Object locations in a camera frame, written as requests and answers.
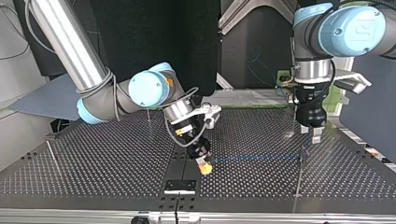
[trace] white wall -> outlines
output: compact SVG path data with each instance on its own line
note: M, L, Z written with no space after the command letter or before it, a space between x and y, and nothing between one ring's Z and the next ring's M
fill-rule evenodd
M13 7L12 0L0 0ZM21 31L18 18L4 9ZM23 52L26 42L0 11L0 59ZM0 60L0 170L44 142L51 119L5 109L18 98L45 84L30 50L14 59Z

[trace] perforated metal table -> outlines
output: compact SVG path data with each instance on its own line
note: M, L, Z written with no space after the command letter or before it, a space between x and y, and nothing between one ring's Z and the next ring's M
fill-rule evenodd
M208 176L169 138L163 113L151 111L150 118L141 111L121 122L71 127L50 144L53 153L42 146L0 174L0 207L181 217L396 215L396 174L330 123L322 143L307 151L296 195L300 152L309 139L288 109L223 110L205 133L216 158ZM197 181L195 195L163 193L167 180L180 179ZM10 211L4 209L0 217Z

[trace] orange object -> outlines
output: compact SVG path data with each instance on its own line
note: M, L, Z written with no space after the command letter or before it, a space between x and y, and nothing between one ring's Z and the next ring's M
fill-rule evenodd
M173 87L174 84L173 84L173 79L172 78L168 77L165 81L166 81L166 84L168 84L168 86Z

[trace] metal pole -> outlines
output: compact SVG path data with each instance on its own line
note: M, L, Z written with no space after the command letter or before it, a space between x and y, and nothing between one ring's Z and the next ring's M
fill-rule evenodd
M70 3L31 0L30 9L77 89L84 91L102 83L107 70Z

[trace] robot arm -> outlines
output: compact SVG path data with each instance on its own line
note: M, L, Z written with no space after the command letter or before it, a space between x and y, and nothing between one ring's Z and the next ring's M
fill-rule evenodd
M144 107L161 107L165 120L171 122L186 144L171 136L197 160L203 175L210 174L210 143L202 134L214 127L219 106L194 105L193 92L186 95L168 63L117 83L100 61L68 0L26 0L27 18L29 8L76 84L81 95L78 113L83 120L97 124Z
M327 120L322 102L336 78L332 57L365 54L389 57L396 53L396 13L393 5L384 4L387 7L334 10L331 3L325 3L300 8L295 13L294 80L299 101L296 119L314 129L318 138L314 137L313 143L320 142Z

